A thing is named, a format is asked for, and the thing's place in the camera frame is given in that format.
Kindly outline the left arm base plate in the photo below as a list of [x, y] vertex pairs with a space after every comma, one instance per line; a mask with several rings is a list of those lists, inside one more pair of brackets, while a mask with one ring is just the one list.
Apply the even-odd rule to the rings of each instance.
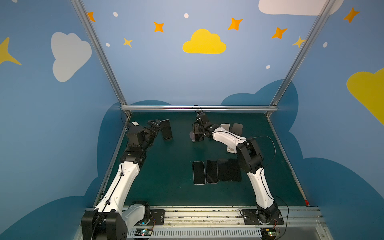
[[163, 226], [165, 221], [165, 210], [150, 210], [144, 218], [138, 222], [141, 226]]

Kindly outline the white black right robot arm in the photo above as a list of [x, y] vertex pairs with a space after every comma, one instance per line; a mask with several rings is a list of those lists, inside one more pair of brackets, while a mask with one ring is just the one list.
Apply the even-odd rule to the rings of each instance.
[[273, 198], [265, 177], [263, 155], [256, 138], [245, 138], [242, 124], [213, 124], [203, 111], [199, 111], [193, 124], [192, 140], [199, 142], [213, 139], [227, 146], [227, 151], [237, 155], [240, 168], [246, 172], [252, 184], [257, 206], [257, 224], [284, 223], [284, 218]]

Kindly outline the pink round phone stand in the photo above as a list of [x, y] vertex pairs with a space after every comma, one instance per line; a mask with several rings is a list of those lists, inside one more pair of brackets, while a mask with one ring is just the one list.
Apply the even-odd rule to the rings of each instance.
[[190, 138], [191, 138], [192, 141], [195, 140], [195, 134], [194, 134], [193, 131], [190, 132], [189, 136], [190, 136]]

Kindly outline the purple phone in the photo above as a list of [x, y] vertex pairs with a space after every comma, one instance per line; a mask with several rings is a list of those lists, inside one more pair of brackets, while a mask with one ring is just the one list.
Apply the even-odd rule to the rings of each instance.
[[218, 178], [218, 163], [217, 161], [206, 161], [206, 182], [208, 184], [217, 184]]

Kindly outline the round wooden phone stand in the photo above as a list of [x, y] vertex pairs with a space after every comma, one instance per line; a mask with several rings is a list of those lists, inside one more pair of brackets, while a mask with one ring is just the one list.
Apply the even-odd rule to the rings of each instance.
[[230, 129], [230, 132], [237, 135], [237, 136], [242, 136], [243, 134], [243, 125], [234, 123], [233, 126]]

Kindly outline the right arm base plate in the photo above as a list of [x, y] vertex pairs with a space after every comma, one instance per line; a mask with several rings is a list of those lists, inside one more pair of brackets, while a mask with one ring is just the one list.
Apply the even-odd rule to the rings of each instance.
[[258, 209], [242, 209], [241, 216], [245, 225], [283, 225], [285, 223], [280, 210], [270, 212]]

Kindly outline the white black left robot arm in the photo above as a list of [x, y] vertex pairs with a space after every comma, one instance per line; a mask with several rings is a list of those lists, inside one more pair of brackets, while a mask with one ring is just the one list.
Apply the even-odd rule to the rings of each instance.
[[128, 143], [120, 159], [116, 176], [95, 209], [86, 211], [81, 220], [84, 240], [125, 240], [135, 225], [151, 222], [150, 205], [135, 201], [123, 210], [129, 190], [138, 176], [148, 149], [153, 145], [161, 124], [148, 121], [145, 127], [133, 122], [128, 125]]

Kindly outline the white-edged phone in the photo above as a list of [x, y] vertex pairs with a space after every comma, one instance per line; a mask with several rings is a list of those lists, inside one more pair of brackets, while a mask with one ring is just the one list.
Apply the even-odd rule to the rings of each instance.
[[193, 180], [194, 185], [206, 184], [205, 163], [203, 161], [193, 162]]

